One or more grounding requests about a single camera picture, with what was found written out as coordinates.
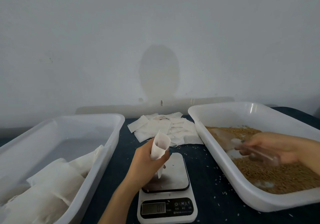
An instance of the dark blue table surface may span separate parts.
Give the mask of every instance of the dark blue table surface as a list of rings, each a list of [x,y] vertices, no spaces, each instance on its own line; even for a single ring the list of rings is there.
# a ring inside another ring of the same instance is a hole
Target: dark blue table surface
[[[320,119],[311,115],[288,107],[274,107],[273,109],[320,129]],[[82,224],[98,222],[114,190],[125,177],[135,149],[145,143],[139,143],[134,134],[128,130],[127,125],[135,120],[125,120],[120,130],[119,143],[91,200]],[[9,140],[0,140],[0,146]],[[273,213],[260,213],[242,202],[204,145],[189,144],[171,149],[173,152],[181,153],[185,158],[198,207],[198,216],[194,223],[319,223],[320,203]],[[127,217],[128,224],[139,223],[137,205],[138,194],[131,203]]]

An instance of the white scale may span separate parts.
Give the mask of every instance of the white scale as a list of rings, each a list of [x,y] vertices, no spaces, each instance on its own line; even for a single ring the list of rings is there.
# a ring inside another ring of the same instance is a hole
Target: white scale
[[[139,191],[137,216],[141,224],[193,222],[198,208],[183,156],[172,153],[161,178],[156,174]]]

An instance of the scoop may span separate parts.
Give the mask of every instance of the scoop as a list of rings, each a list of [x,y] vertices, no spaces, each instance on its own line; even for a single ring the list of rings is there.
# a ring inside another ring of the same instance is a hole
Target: scoop
[[[280,165],[280,156],[273,151],[259,147],[243,145],[240,139],[237,139],[233,134],[225,132],[220,129],[212,129],[212,131],[219,137],[219,145],[223,150],[229,151],[237,147],[240,150],[249,152],[249,159],[252,161],[261,162],[267,166]]]

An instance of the person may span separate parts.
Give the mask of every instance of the person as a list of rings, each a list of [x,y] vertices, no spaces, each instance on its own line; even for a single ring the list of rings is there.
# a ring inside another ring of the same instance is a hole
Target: person
[[[169,151],[158,160],[150,158],[153,139],[137,148],[128,173],[113,193],[98,224],[124,224],[130,204],[136,193],[147,184],[158,169],[169,159]],[[320,142],[302,137],[272,132],[255,134],[244,142],[248,146],[261,146],[280,156],[282,164],[301,162],[320,175]],[[242,155],[249,153],[240,150]]]
[[[157,159],[150,157],[153,139],[136,149],[128,173],[113,193],[98,224],[126,223],[130,204],[136,193],[146,185],[169,159],[169,150]]]

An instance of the brown grain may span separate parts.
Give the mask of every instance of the brown grain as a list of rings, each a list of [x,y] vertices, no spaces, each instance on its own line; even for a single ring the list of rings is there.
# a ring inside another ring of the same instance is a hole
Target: brown grain
[[[219,142],[219,138],[210,129],[218,127],[206,127],[213,137]],[[261,131],[249,127],[219,129],[234,134],[236,138],[248,140],[251,136]],[[301,163],[285,164],[277,167],[264,166],[258,162],[251,161],[248,157],[233,160],[234,164],[252,184],[258,182],[273,183],[272,188],[260,189],[272,194],[287,194],[301,190],[309,190],[320,187],[320,176],[308,169]]]

